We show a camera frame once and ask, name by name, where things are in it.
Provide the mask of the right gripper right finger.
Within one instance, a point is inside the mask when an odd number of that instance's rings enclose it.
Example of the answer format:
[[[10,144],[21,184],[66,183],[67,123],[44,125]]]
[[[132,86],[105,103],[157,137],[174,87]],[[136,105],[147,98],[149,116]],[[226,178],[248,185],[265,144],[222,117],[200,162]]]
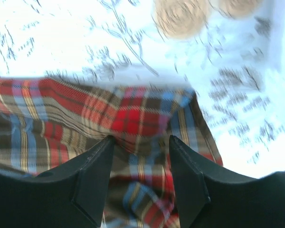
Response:
[[[285,228],[285,171],[260,179],[228,170],[169,139],[171,172],[183,228]]]

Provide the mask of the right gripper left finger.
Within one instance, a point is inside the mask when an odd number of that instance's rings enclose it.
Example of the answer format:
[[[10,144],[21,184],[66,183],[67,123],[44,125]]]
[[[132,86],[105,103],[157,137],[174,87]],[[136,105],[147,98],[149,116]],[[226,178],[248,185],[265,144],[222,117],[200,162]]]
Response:
[[[0,164],[0,228],[101,226],[114,138],[33,176]]]

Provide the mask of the red plaid long sleeve shirt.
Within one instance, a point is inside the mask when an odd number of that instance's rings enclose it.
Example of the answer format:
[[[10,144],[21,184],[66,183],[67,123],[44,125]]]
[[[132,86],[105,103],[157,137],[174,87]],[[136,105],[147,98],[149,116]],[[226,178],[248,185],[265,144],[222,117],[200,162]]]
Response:
[[[222,164],[195,92],[0,79],[0,163],[38,174],[116,139],[103,222],[178,228],[169,137]]]

